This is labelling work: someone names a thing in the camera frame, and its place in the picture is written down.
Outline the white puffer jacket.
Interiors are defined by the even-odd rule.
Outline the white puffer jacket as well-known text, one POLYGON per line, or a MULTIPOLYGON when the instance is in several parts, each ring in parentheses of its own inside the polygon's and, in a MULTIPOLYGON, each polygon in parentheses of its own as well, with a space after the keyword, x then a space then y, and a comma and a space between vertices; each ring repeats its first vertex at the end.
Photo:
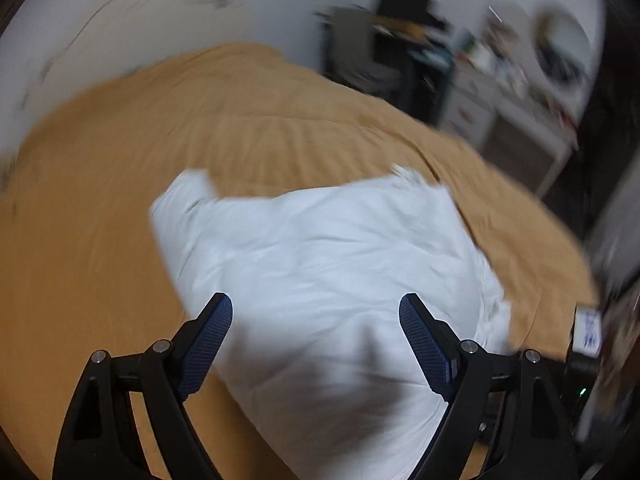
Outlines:
POLYGON ((222 198, 186 170, 152 205, 190 316, 217 292, 216 372, 302 479, 405 479, 446 404, 400 328, 409 292, 462 339, 506 351, 510 302, 448 190, 416 171, 275 198, 222 198))

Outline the orange bed cover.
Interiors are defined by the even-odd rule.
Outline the orange bed cover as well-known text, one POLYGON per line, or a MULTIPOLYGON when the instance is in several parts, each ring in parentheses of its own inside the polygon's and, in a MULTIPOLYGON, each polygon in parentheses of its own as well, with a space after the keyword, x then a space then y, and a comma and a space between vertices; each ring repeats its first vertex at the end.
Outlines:
POLYGON ((277 196, 393 166, 448 186, 511 301, 511 341, 562 358, 575 307, 599 301, 574 235, 462 140, 273 48, 170 58, 43 119, 1 196, 1 425, 30 469, 50 477, 91 351, 181 324, 149 209, 183 169, 225 196, 277 196))

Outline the white drawer cabinet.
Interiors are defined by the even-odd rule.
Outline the white drawer cabinet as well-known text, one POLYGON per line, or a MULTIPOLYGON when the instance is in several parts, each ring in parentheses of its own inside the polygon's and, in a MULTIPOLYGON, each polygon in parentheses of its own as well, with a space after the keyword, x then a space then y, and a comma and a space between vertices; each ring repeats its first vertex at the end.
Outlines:
POLYGON ((578 148, 576 132, 470 63, 454 63, 438 128, 537 197, 547 195, 578 148))

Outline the white bed headboard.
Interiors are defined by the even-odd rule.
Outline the white bed headboard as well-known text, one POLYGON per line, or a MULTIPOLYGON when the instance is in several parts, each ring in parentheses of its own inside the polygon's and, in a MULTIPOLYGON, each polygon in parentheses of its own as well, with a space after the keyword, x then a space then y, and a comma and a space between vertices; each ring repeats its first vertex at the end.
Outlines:
POLYGON ((20 144, 55 107, 101 81, 250 34, 248 0, 106 0, 65 36, 1 61, 2 143, 20 144))

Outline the grey chair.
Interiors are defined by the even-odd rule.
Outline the grey chair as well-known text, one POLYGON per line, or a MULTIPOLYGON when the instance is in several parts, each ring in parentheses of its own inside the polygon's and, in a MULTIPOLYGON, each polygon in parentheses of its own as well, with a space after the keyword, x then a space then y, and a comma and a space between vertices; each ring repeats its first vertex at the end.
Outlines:
POLYGON ((408 47, 378 22, 352 6, 331 6, 326 16, 326 76, 349 88, 394 102, 401 92, 408 47))

